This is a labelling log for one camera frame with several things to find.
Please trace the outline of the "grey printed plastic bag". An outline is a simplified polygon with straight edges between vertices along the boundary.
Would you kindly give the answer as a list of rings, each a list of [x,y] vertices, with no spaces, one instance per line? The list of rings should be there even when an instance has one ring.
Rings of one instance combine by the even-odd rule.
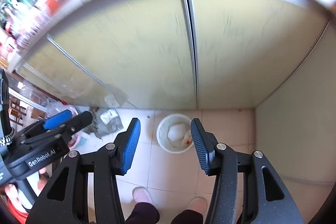
[[[116,109],[93,108],[93,120],[86,128],[88,133],[94,133],[97,138],[116,133],[123,129],[121,118]]]

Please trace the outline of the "left cabinet door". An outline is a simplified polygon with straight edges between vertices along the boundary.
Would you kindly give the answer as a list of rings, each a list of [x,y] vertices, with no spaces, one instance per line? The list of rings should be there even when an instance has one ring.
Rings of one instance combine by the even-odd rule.
[[[195,109],[186,0],[93,0],[61,20],[17,72],[72,105]]]

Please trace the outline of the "cabinet door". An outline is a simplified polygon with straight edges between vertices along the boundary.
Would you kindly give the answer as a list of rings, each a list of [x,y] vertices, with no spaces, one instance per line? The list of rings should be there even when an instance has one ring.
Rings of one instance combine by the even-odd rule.
[[[61,20],[17,72],[72,105],[195,109],[186,0],[93,0]]]
[[[303,62],[327,24],[315,0],[190,0],[198,106],[257,106]]]

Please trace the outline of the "left pink slipper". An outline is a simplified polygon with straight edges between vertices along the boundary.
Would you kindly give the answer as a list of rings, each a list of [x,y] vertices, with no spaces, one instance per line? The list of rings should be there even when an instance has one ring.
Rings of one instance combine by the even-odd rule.
[[[147,188],[144,187],[136,187],[132,192],[133,200],[135,203],[149,203],[153,204],[153,200]]]

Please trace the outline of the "right cabinet door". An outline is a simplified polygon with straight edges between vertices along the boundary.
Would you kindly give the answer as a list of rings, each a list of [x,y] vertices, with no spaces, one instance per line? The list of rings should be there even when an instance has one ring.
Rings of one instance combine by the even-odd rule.
[[[303,62],[327,24],[315,0],[190,0],[198,106],[257,106]]]

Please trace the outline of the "right pink slipper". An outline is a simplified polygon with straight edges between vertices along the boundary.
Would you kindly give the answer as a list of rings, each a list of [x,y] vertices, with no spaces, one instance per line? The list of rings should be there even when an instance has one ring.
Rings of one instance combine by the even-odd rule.
[[[203,197],[194,197],[187,206],[187,210],[196,211],[199,214],[204,215],[207,212],[208,202]]]

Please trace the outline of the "pink slipper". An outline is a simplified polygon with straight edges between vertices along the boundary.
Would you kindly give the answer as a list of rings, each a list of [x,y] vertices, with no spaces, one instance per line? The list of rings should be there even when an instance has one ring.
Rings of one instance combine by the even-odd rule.
[[[149,203],[153,204],[153,200],[147,188],[144,187],[136,187],[132,192],[133,200],[135,203]]]
[[[207,212],[208,202],[203,197],[194,197],[187,206],[187,210],[196,211],[199,214],[204,215]]]

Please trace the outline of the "white round trash bin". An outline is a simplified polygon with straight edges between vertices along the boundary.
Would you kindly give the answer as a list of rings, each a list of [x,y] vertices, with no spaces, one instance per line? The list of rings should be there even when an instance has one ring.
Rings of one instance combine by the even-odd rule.
[[[170,114],[160,121],[156,138],[163,150],[181,154],[194,146],[191,136],[191,119],[183,114]]]

